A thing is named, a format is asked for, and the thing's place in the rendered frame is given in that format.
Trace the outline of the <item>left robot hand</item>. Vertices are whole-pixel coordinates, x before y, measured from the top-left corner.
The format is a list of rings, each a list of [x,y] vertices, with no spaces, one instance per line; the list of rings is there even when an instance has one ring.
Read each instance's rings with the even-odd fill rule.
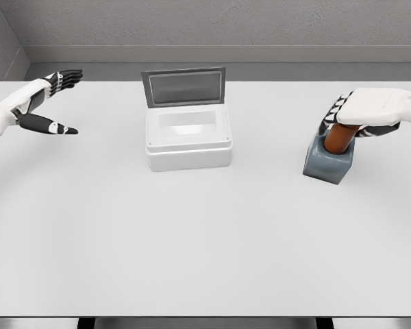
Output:
[[[81,69],[56,71],[38,78],[13,92],[0,102],[0,114],[9,125],[42,134],[77,134],[75,128],[67,127],[51,119],[34,114],[48,98],[68,88],[73,88],[83,78]]]

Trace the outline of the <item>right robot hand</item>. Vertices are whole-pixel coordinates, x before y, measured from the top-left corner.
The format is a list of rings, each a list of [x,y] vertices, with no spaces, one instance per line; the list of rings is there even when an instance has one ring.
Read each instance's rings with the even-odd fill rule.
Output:
[[[359,125],[356,137],[381,136],[397,130],[404,121],[406,98],[401,88],[357,88],[341,95],[319,126],[322,135],[334,124]]]

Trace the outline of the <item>brown cylinder stamp handle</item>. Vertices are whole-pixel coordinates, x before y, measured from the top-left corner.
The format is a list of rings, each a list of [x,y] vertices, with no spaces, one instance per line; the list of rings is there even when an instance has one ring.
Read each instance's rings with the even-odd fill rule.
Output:
[[[359,128],[359,125],[334,124],[325,137],[324,148],[331,154],[343,154]]]

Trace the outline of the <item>grey-blue square stamp base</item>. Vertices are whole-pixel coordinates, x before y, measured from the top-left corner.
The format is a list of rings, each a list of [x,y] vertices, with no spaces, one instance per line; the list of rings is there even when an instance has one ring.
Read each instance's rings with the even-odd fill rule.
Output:
[[[327,136],[316,133],[308,147],[303,172],[305,176],[332,184],[339,184],[353,164],[355,139],[342,154],[331,154],[324,147]]]

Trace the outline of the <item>grey hinged box lid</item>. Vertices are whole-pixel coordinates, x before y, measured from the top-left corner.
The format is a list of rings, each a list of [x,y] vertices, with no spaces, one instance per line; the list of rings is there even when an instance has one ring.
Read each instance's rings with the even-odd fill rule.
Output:
[[[144,71],[141,78],[149,108],[225,102],[224,67]]]

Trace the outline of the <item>white open box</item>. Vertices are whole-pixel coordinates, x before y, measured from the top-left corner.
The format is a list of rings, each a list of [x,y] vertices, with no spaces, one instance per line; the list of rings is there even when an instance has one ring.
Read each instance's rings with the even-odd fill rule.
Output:
[[[227,167],[232,150],[223,103],[146,109],[145,152],[152,171]]]

